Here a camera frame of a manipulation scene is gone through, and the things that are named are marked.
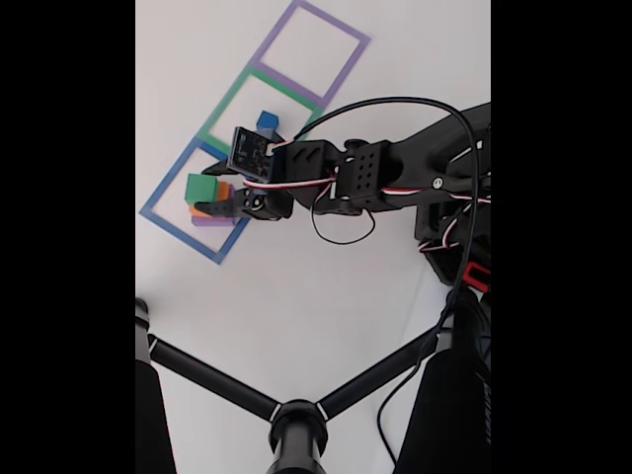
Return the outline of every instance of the black cable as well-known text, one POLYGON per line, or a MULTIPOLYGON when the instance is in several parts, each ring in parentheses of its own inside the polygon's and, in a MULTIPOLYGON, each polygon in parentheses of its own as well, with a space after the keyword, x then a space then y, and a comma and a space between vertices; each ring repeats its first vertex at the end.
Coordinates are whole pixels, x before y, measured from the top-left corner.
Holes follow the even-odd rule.
MULTIPOLYGON (((379 104, 422 104, 425 106, 431 106, 431 107, 436 107, 439 109, 443 109, 444 111, 447 111, 449 113, 451 113, 465 128, 465 132, 467 133, 467 138, 470 142, 470 147, 472 150, 471 153, 471 157, 472 157, 472 208, 470 211, 470 219, 469 219, 469 226, 467 229, 467 239, 465 241, 465 245, 463 246, 463 255, 461 257, 461 263, 459 265, 458 271, 456 273, 456 278, 454 279, 454 284, 453 284, 453 290, 450 292, 450 295, 448 296, 447 302, 445 303, 445 307, 443 308, 443 310, 441 311, 441 315, 436 323, 436 325, 433 328, 433 332, 432 332, 432 336, 436 337, 436 335, 438 334, 438 332, 440 331, 441 327, 443 326, 443 323, 445 322, 445 320, 447 319, 447 316, 449 314, 449 311, 452 307, 452 305, 454 304, 454 302, 456 301, 456 297, 458 294, 458 291, 461 287, 461 284, 463 283, 463 277, 465 276, 465 269, 467 267, 468 264, 468 258, 470 255, 470 250, 472 248, 472 241, 474 240, 474 222, 476 220, 476 210, 478 208, 478 198, 479 198, 479 175, 480 175, 480 154, 479 154, 479 149, 478 146, 476 145, 476 138, 474 137, 474 129, 472 128, 472 125, 470 124, 469 120, 457 109, 455 109, 453 106, 450 106, 448 104, 445 104, 443 102, 440 101, 435 101, 433 99, 424 99, 424 98, 417 98, 417 97, 383 97, 383 98, 379 98, 379 99, 369 99, 366 101, 360 101, 360 102, 356 102, 354 104, 349 104, 348 106, 344 106, 341 107, 333 112, 329 112, 328 114, 323 115, 320 118, 317 118, 316 120, 312 121, 311 123, 308 123, 307 125, 305 125, 303 128, 301 128, 301 130, 296 133, 296 135, 294 136, 294 140, 299 139, 302 135, 304 135, 305 133, 311 131, 312 129, 314 129, 316 126, 320 125, 321 123, 332 119, 334 117, 339 116, 340 114, 344 114, 345 112, 349 112, 349 111, 353 111, 355 109, 359 109, 361 107, 367 107, 367 106, 375 106, 375 105, 379 105, 379 104)), ((404 378, 404 380, 402 380, 394 389, 393 391, 384 399, 384 401, 382 402, 382 404, 379 407, 379 410, 377 411, 377 428, 379 430, 379 434, 380 437, 382 438, 382 441, 384 442, 384 446, 386 447, 386 450, 388 451, 389 455, 391 456, 391 459, 393 460, 393 463, 397 463, 397 459, 395 458, 395 455, 393 454, 393 450, 391 449, 391 447, 388 444, 388 441, 386 440, 386 436, 384 435, 384 431, 382 429, 382 424, 381 424, 381 415, 382 412, 384 411, 384 407, 386 406, 386 404, 393 398, 393 396, 406 384, 408 383, 419 371, 421 365, 422 365, 422 359, 421 359, 421 355, 424 353, 424 349, 426 348, 426 344, 431 340, 432 337, 428 337, 426 339, 426 342, 422 345, 422 347, 420 348, 420 352, 419 352, 419 356, 417 359, 417 363, 415 364, 415 368, 413 369, 413 371, 408 374, 406 376, 406 378, 404 378)))
POLYGON ((373 217, 373 214, 371 214, 370 210, 365 209, 366 213, 368 214, 368 217, 371 219, 371 222, 372 222, 371 228, 368 232, 366 232, 364 235, 362 235, 358 239, 350 240, 349 242, 336 242, 335 240, 328 239, 323 234, 321 234, 320 231, 318 230, 318 227, 316 227, 316 220, 314 219, 314 205, 316 205, 316 201, 314 201, 314 203, 312 204, 312 208, 310 210, 310 213, 312 215, 312 226, 314 227, 314 230, 316 231, 316 235, 318 235, 325 242, 329 242, 330 244, 336 244, 336 245, 351 245, 351 244, 355 244, 356 242, 359 242, 360 240, 364 240, 366 237, 371 235, 373 231, 375 230, 375 218, 373 217))
POLYGON ((371 235, 373 231, 375 230, 375 218, 373 217, 373 214, 371 214, 371 211, 368 209, 365 209, 365 211, 368 214, 368 217, 371 219, 372 225, 371 225, 370 230, 366 232, 364 235, 362 235, 360 238, 351 240, 349 242, 336 242, 335 240, 328 239, 327 237, 325 237, 323 234, 320 233, 320 231, 318 230, 318 227, 316 227, 316 219, 314 218, 314 207, 316 207, 316 202, 318 202, 318 199, 320 199, 323 195, 325 195, 331 187, 332 187, 331 183, 327 185, 327 188, 314 199, 314 202, 312 203, 312 206, 309 209, 309 213, 311 214, 311 217, 312 217, 312 226, 314 227, 314 231, 316 231, 316 235, 318 235, 325 242, 329 242, 330 244, 336 244, 336 245, 351 245, 356 242, 359 242, 360 240, 364 240, 366 237, 371 235))

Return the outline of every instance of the white table surface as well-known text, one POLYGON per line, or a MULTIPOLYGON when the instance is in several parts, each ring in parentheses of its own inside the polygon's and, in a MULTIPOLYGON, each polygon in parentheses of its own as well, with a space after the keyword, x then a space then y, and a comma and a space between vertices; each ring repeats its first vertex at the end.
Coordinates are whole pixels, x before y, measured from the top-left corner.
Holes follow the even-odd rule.
MULTIPOLYGON (((491 100, 489 0, 311 3, 371 37, 325 112, 386 95, 460 109, 491 100)), ((136 296, 150 306, 152 333, 281 402, 316 401, 425 331, 447 291, 417 252, 412 208, 376 215, 372 236, 339 247, 319 240, 296 205, 290 219, 251 221, 221 266, 138 214, 288 4, 136 0, 135 46, 136 296)), ((351 137, 397 140, 443 116, 380 106, 310 138, 339 148, 351 137)), ((365 219, 319 222, 323 232, 358 235, 365 219)), ((266 472, 267 423, 158 371, 180 474, 266 472)), ((397 450, 416 380, 386 412, 397 450)), ((328 474, 391 472, 374 420, 389 387, 328 425, 328 474)))

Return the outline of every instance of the red component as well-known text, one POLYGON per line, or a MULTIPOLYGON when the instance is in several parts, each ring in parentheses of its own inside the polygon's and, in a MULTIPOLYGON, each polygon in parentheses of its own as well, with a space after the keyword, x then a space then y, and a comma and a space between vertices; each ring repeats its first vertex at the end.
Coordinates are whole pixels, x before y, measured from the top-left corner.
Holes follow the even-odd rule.
POLYGON ((492 283, 492 271, 477 264, 476 262, 469 262, 467 267, 465 267, 465 276, 463 277, 463 281, 479 291, 487 293, 490 290, 492 283), (478 276, 471 275, 472 270, 474 270, 474 273, 478 274, 478 276))

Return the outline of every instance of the blue square outline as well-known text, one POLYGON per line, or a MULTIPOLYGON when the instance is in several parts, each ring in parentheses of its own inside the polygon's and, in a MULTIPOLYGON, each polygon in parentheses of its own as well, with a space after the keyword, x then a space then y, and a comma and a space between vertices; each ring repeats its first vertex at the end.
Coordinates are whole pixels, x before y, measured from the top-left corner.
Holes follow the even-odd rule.
POLYGON ((158 214, 154 213, 154 211, 152 210, 154 205, 156 205, 156 203, 162 197, 165 191, 167 191, 167 188, 169 188, 169 185, 171 185, 171 183, 174 181, 176 176, 178 176, 178 173, 180 173, 180 170, 182 170, 182 167, 185 166, 185 163, 189 161, 189 158, 191 157, 193 152, 196 150, 196 148, 199 148, 205 151, 209 155, 217 158, 219 161, 223 161, 226 158, 228 158, 225 153, 219 151, 218 149, 209 145, 208 143, 203 142, 199 138, 194 137, 194 139, 191 140, 191 142, 187 145, 185 150, 181 153, 178 160, 176 160, 176 163, 174 163, 174 165, 171 167, 167 175, 162 179, 162 181, 158 185, 158 188, 156 188, 156 190, 151 194, 151 196, 149 197, 145 205, 140 209, 138 213, 142 215, 143 217, 149 219, 158 227, 169 232, 171 235, 176 237, 181 242, 184 242, 189 247, 192 247, 193 249, 197 250, 201 254, 205 255, 210 260, 214 261, 216 264, 221 265, 221 262, 224 260, 224 257, 226 257, 226 255, 228 254, 228 251, 232 248, 233 244, 237 241, 237 239, 243 232, 244 228, 246 227, 246 224, 248 224, 248 222, 250 221, 249 218, 242 217, 241 219, 239 219, 239 222, 235 224, 235 227, 233 228, 232 232, 230 233, 228 238, 225 240, 225 242, 222 244, 221 248, 217 252, 215 252, 214 250, 211 250, 208 247, 206 247, 199 240, 194 239, 191 235, 187 234, 185 231, 176 227, 171 222, 168 222, 167 220, 165 220, 158 214))

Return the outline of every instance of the blue cube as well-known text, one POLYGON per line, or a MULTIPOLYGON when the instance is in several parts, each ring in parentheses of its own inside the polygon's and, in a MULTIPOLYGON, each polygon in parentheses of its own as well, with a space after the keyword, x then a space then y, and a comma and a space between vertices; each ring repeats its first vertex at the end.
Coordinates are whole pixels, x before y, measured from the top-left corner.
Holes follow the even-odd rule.
POLYGON ((277 131, 278 128, 278 117, 270 112, 263 111, 257 120, 257 130, 271 128, 274 131, 277 131))

